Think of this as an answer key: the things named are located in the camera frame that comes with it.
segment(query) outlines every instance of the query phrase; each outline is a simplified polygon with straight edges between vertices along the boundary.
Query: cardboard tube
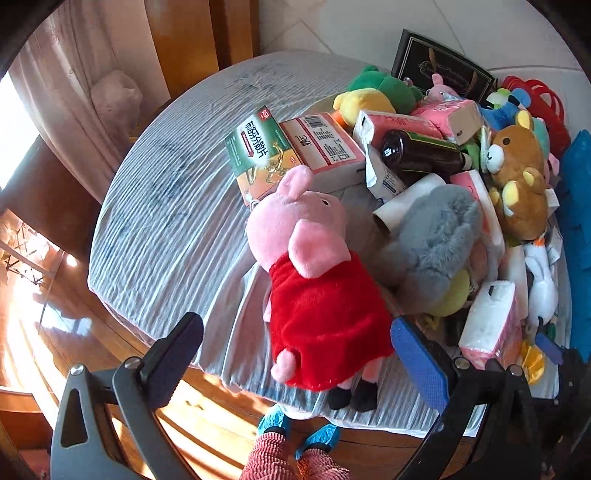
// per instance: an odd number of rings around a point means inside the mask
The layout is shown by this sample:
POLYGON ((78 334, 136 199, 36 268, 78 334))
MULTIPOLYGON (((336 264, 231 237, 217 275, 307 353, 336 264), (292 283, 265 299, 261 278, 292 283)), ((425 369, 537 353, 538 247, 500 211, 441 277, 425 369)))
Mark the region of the cardboard tube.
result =
POLYGON ((439 175, 430 173, 378 208, 374 212, 374 220, 380 227, 394 231, 414 201, 440 185, 445 185, 445 181, 439 175))

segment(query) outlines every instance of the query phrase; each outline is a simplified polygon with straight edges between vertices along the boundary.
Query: bed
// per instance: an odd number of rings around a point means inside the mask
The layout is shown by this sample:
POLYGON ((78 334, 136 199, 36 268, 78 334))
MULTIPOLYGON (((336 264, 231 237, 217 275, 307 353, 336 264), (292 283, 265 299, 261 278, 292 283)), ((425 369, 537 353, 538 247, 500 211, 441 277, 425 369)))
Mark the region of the bed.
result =
MULTIPOLYGON (((216 73, 175 100, 142 134, 117 172, 102 206, 92 245, 89 287, 146 343, 165 336, 190 310, 205 323, 193 366, 248 390, 355 428, 423 437, 437 417, 421 400, 396 357, 381 371, 374 412, 331 411, 326 394, 278 385, 269 374, 266 326, 261 320, 268 274, 244 234, 244 207, 223 139, 266 104, 278 121, 342 91, 363 63, 331 54, 285 51, 247 60, 216 73)), ((363 185, 337 192, 346 207, 371 212, 376 200, 363 185)), ((363 229, 348 229, 351 248, 371 248, 363 229)), ((570 287, 564 258, 557 342, 570 336, 570 287)), ((535 396, 557 393, 547 365, 535 396)), ((483 409, 466 434, 475 435, 483 409)))

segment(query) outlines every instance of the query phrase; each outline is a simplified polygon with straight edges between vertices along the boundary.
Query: pink and white box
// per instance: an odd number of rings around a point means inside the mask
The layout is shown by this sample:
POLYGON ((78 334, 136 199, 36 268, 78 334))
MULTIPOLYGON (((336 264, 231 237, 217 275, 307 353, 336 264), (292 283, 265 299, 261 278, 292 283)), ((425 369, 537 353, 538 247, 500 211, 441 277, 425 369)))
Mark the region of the pink and white box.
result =
POLYGON ((432 103, 414 109, 411 115, 429 120, 449 141, 463 145, 483 125, 482 115, 473 100, 432 103))
POLYGON ((497 280, 483 283, 468 312, 459 342, 462 355, 484 370, 496 358, 507 368, 521 349, 521 322, 515 312, 515 284, 497 280))

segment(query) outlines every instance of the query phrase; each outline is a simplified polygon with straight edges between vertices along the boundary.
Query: blue cloth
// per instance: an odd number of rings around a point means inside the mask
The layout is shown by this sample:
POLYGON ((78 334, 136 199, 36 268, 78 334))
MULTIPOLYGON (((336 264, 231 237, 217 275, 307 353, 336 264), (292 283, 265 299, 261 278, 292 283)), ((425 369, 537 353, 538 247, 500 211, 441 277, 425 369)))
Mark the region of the blue cloth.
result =
POLYGON ((571 347, 591 354, 591 134, 582 130, 560 160, 556 218, 564 238, 572 298, 571 347))
POLYGON ((276 404, 273 405, 265 416, 261 419, 258 428, 256 429, 256 436, 260 437, 265 430, 271 427, 279 427, 285 430, 287 437, 291 429, 291 419, 283 413, 281 407, 276 404))
POLYGON ((302 443, 295 451, 295 459, 299 460, 301 456, 304 455, 306 449, 314 443, 323 443, 329 447, 329 450, 332 450, 336 447, 336 444, 339 443, 339 439, 340 428, 331 423, 326 424, 320 430, 317 430, 304 440, 304 443, 302 443))

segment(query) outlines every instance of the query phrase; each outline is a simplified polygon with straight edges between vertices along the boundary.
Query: white wall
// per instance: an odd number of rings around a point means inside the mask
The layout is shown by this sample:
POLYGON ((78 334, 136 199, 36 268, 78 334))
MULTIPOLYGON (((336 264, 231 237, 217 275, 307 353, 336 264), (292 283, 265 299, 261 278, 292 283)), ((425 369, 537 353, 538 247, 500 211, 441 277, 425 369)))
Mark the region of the white wall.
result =
POLYGON ((144 0, 100 0, 101 14, 119 68, 143 94, 141 118, 170 99, 152 40, 144 0))
POLYGON ((591 130, 591 85, 552 25, 526 0, 259 1, 263 53, 325 51, 389 70, 407 28, 501 79, 542 80, 563 101, 571 135, 591 130))

